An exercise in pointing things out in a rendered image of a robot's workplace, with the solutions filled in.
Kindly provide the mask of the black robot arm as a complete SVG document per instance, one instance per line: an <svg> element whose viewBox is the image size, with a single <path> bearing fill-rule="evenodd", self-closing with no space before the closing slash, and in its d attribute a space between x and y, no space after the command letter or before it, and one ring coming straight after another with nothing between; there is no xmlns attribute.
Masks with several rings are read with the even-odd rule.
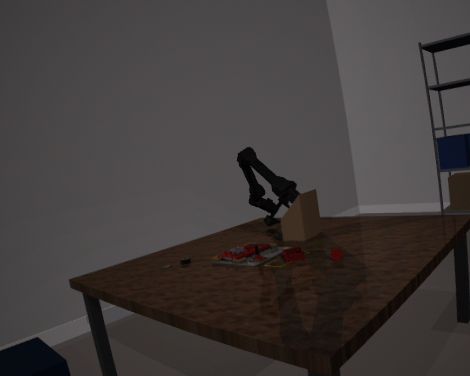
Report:
<svg viewBox="0 0 470 376"><path fill-rule="evenodd" d="M295 181L290 181L284 177L275 175L268 167L266 167L256 156L256 152L251 148L247 147L238 153L237 162L239 167L242 169L247 182L249 184L249 204L264 211L270 207L271 199L261 198L265 195L265 189L260 185L253 173L254 168L263 178L265 178L272 187L272 191L279 198L284 199L285 197L293 204L300 193L296 190L297 184ZM252 167L252 168L251 168ZM269 200L269 201L268 201Z"/></svg>

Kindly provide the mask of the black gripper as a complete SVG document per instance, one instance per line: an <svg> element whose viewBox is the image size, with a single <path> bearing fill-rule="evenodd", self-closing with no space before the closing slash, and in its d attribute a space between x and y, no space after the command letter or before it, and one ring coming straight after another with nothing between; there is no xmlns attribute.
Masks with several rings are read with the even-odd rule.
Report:
<svg viewBox="0 0 470 376"><path fill-rule="evenodd" d="M266 225L268 225L269 227L271 227L271 226L274 225L274 224L281 223L280 220L275 219L275 218L273 218L273 217L276 215L276 213L278 212L278 210L279 210L279 208L281 207L282 204L285 205L286 207L290 208L290 206L289 206L289 204L288 204L288 203L289 203L289 200L288 200L286 197L285 197L284 199L279 198L278 200L279 200L279 203L278 203L277 205L274 204L274 203L272 203L272 202L270 202L270 207L269 207L267 210L265 210L265 211L267 211L268 213L271 213L270 216L267 215L267 216L265 217L265 219L264 219L264 222L265 222Z"/></svg>

